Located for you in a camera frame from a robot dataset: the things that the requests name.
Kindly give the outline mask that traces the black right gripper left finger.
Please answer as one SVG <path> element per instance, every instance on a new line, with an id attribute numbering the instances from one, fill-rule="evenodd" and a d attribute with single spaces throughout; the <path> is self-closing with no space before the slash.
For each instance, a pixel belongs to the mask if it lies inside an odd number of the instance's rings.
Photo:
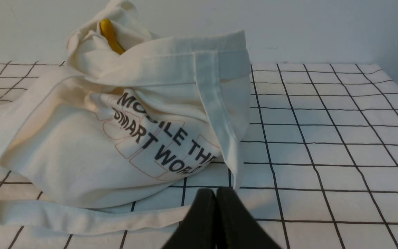
<path id="1" fill-rule="evenodd" d="M 215 249 L 216 198 L 211 189 L 197 191 L 189 211 L 163 249 Z"/>

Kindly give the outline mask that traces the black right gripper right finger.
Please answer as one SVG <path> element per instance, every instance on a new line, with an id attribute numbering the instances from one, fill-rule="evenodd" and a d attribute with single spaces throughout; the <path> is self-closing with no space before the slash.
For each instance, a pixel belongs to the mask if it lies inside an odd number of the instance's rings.
<path id="1" fill-rule="evenodd" d="M 280 249 L 245 208 L 230 187 L 216 192 L 217 218 L 215 234 L 217 249 Z"/>

